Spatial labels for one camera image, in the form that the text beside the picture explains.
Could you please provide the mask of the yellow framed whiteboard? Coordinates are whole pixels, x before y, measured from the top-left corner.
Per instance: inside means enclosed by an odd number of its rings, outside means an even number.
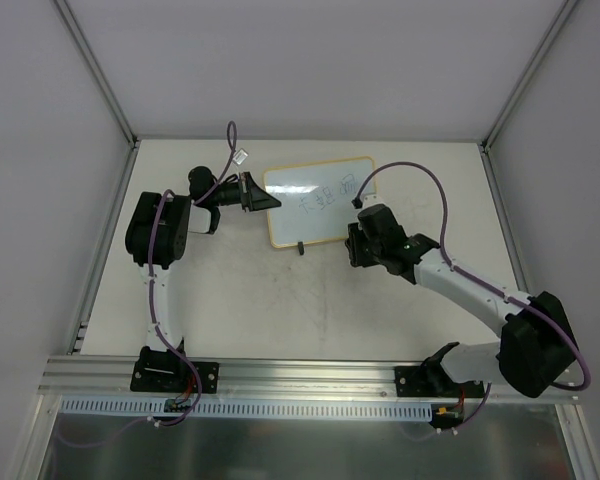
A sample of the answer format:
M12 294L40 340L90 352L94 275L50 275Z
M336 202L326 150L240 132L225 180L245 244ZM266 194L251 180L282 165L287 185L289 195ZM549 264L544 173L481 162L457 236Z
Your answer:
M275 248L344 240L356 219L352 200L359 191L376 192L368 156L272 168L264 172L265 191L281 202L267 211Z

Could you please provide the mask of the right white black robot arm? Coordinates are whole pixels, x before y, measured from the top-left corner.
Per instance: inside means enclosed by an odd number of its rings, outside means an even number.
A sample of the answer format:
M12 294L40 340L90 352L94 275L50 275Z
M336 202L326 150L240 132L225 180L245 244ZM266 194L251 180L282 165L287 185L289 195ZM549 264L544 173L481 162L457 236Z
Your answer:
M415 382L439 395L462 384L507 384L538 398L554 387L577 360L577 345L560 300L508 291L455 263L441 244L407 235L384 204L363 209L347 227L345 241L354 267L382 266L412 285L433 291L481 321L497 337L493 343L450 342L426 358Z

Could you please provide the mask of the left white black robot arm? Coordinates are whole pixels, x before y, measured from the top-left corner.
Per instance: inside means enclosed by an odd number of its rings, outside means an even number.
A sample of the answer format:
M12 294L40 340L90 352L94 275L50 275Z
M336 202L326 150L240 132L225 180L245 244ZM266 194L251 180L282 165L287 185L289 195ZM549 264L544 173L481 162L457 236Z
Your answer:
M188 381L189 367L179 356L185 353L185 335L170 293L173 265L185 254L190 233L212 235L225 206L238 205L245 212L277 209L288 204L284 194L310 194L316 186L260 187L245 171L216 176L206 166L188 174L185 195L143 192L125 233L124 244L138 266L147 291L147 336L142 353L160 355L154 378L168 390Z

